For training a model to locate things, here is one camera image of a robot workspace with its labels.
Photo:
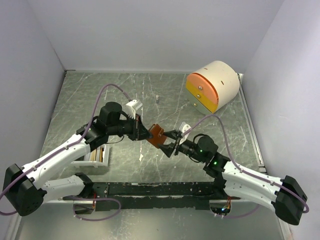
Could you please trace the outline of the brown leather card holder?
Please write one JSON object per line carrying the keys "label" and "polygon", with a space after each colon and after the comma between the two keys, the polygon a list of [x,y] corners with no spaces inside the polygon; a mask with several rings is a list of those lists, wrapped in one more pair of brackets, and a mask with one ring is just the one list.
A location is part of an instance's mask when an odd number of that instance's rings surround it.
{"label": "brown leather card holder", "polygon": [[147,139],[147,141],[157,149],[167,140],[165,130],[159,124],[153,124],[148,131],[151,134],[151,138]]}

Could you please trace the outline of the white card tray box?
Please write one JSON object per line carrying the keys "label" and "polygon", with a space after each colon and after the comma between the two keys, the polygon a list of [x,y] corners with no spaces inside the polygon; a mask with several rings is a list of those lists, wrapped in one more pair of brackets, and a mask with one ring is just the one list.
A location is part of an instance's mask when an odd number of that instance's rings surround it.
{"label": "white card tray box", "polygon": [[108,167],[110,158],[110,146],[104,144],[85,156],[78,158],[71,164],[76,168],[80,167]]}

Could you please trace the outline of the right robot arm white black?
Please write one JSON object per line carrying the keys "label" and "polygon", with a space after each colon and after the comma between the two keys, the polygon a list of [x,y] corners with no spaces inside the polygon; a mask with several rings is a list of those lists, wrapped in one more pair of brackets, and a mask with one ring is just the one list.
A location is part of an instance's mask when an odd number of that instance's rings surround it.
{"label": "right robot arm white black", "polygon": [[159,144],[159,149],[167,157],[182,153],[203,163],[205,173],[214,178],[212,193],[216,198],[227,195],[248,200],[272,210],[290,225],[299,225],[308,198],[295,178],[269,176],[234,163],[218,152],[218,146],[206,134],[200,133],[193,140],[182,140],[176,130],[165,135],[174,142]]}

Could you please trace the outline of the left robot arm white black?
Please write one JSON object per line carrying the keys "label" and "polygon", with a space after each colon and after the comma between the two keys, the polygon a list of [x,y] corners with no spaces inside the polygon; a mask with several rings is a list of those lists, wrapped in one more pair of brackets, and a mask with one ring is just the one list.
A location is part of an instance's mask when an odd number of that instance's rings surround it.
{"label": "left robot arm white black", "polygon": [[107,144],[110,136],[127,136],[132,141],[151,138],[142,123],[139,100],[131,100],[125,106],[110,101],[100,109],[99,115],[90,119],[66,142],[31,163],[17,164],[5,171],[2,197],[6,197],[15,212],[27,216],[43,203],[68,195],[89,199],[94,192],[93,182],[83,173],[77,173],[62,181],[50,181],[57,172],[73,161]]}

